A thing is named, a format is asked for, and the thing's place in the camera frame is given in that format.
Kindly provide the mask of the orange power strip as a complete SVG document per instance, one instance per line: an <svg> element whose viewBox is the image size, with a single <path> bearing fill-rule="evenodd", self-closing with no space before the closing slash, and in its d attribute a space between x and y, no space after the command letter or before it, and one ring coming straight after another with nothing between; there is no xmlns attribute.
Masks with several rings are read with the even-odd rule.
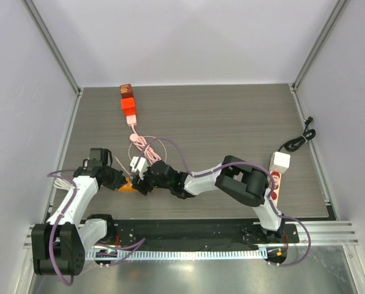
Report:
<svg viewBox="0 0 365 294"><path fill-rule="evenodd" d="M116 191L117 192L135 192L136 190L132 187L131 179L129 177L123 177L123 178L121 178Z"/></svg>

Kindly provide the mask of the beige power strip red sockets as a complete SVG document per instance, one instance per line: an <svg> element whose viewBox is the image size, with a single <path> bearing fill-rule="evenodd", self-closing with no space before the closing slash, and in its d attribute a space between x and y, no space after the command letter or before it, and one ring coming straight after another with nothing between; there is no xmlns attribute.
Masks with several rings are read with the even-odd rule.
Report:
<svg viewBox="0 0 365 294"><path fill-rule="evenodd" d="M274 201L275 205L277 205L278 199L279 199L279 191L280 191L280 182L282 179L282 175L278 172L274 172L274 171L270 171L271 176L274 179L274 183L275 183L275 187L274 187L274 191L271 194L272 200Z"/></svg>

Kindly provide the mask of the white cube socket adapter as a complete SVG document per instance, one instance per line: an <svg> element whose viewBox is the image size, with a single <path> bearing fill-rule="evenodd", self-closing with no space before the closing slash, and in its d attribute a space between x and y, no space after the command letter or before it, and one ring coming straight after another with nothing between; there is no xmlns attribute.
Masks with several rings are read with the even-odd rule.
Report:
<svg viewBox="0 0 365 294"><path fill-rule="evenodd" d="M291 155L276 151L270 159L269 170L284 174L290 167Z"/></svg>

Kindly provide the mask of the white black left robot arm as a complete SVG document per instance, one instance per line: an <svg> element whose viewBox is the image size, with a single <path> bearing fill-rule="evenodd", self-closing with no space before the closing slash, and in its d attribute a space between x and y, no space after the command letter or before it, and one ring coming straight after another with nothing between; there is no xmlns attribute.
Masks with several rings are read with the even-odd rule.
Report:
<svg viewBox="0 0 365 294"><path fill-rule="evenodd" d="M112 166L109 149L92 148L89 157L69 180L71 185L62 203L48 220L35 224L31 231L32 259L36 275L79 275L85 255L99 241L108 245L116 239L114 220L109 214L92 214L80 222L91 199L101 187L116 191L127 180Z"/></svg>

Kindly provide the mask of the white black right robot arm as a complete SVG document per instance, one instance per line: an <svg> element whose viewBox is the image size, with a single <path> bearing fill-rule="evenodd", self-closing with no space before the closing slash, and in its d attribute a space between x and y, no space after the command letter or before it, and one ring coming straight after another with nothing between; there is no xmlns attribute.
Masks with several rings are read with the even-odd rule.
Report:
<svg viewBox="0 0 365 294"><path fill-rule="evenodd" d="M130 161L132 188L146 195L155 188L166 189L177 198L187 199L205 192L220 190L256 213L267 242L281 241L285 234L282 213L271 198L270 172L234 156L200 172L176 171L164 161L149 165L144 157Z"/></svg>

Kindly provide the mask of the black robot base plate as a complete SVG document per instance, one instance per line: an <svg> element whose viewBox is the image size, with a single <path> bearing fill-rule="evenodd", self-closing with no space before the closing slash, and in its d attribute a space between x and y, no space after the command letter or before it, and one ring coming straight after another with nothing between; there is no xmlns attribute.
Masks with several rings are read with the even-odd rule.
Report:
<svg viewBox="0 0 365 294"><path fill-rule="evenodd" d="M272 262L283 263L290 244L299 243L296 225L281 221L274 233L263 229L258 219L177 219L177 220L113 220L114 230L97 254L106 257L113 244L137 247L137 252L237 252L258 250L258 246L281 244L280 256L269 254Z"/></svg>

